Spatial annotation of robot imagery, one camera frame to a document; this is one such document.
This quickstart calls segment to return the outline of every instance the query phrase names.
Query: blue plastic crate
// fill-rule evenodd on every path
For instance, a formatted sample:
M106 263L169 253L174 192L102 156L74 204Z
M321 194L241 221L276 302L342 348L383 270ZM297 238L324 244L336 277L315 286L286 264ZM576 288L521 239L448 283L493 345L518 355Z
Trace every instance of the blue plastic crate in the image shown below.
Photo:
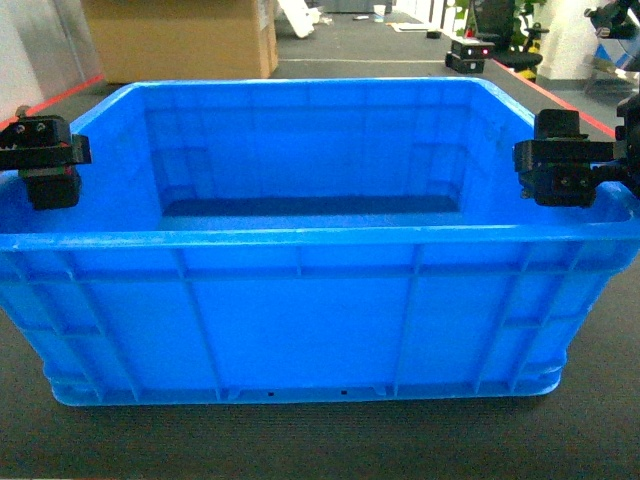
M0 304L69 405L549 392L640 205L521 200L532 122L475 79L123 88L77 207L2 176Z

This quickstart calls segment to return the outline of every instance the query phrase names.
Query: white object on floor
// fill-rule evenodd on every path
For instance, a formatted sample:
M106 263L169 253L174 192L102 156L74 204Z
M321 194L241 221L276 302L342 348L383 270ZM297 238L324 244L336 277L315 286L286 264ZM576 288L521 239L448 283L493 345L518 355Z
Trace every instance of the white object on floor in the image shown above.
M391 26L398 33L438 30L436 27L428 23L392 23Z
M375 16L373 18L373 21L378 23L384 22L384 12L386 9L387 9L386 5L374 5L373 13L375 14Z
M318 10L317 8L310 8L309 15L311 15L311 23L313 23L314 25L320 23L320 17L322 16L320 10Z
M278 0L278 4L298 38L306 38L313 33L312 15L304 0Z

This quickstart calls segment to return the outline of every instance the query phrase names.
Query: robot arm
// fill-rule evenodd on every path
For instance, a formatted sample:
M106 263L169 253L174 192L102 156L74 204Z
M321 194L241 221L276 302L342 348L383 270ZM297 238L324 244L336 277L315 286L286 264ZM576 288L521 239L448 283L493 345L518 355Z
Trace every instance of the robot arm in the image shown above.
M585 10L584 16L591 20L598 38L627 40L638 33L636 25L629 21L629 10L640 18L640 4L637 0L616 0L595 10L589 8Z
M618 0L585 15L601 37L627 35L631 27L636 36L629 9L640 13L640 1ZM590 207L598 185L620 182L640 199L640 95L621 102L617 113L624 126L616 128L616 142L591 142L580 133L578 112L540 112L534 139L516 144L513 151L522 197L542 206Z
M73 207L82 185L76 165L91 163L89 139L59 116L30 117L26 108L0 131L0 172L18 170L33 208Z

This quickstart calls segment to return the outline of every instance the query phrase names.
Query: office chair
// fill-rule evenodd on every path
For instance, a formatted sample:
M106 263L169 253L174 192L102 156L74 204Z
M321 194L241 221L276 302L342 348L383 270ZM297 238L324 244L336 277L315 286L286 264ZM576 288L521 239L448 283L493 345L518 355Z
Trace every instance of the office chair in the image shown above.
M542 62L542 55L526 51L528 48L522 52L511 48L515 0L470 0L469 11L475 19L476 38L495 43L493 58L497 62L516 72L535 68ZM547 32L539 24L527 28L529 39Z

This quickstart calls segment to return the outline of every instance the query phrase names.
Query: cardboard box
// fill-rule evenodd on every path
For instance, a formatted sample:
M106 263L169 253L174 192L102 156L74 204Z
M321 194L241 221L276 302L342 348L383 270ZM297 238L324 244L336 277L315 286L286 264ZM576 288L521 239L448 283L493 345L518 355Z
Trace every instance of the cardboard box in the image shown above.
M110 83L268 78L273 0L82 0Z

